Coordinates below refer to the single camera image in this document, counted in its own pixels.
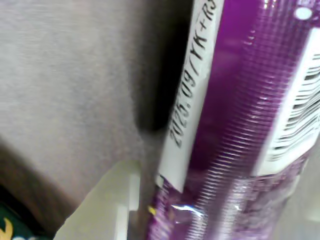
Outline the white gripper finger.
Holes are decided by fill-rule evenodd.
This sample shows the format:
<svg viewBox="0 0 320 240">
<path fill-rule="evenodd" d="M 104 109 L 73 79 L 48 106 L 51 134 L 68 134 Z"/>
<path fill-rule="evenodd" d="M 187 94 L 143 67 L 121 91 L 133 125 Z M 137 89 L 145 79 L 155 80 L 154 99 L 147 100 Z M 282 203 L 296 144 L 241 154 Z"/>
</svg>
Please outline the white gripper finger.
<svg viewBox="0 0 320 240">
<path fill-rule="evenodd" d="M 284 240 L 320 238 L 320 153 L 314 152 L 287 206 L 283 222 Z"/>
<path fill-rule="evenodd" d="M 126 240 L 129 215 L 140 203 L 141 167 L 116 163 L 56 232 L 56 240 Z"/>
</svg>

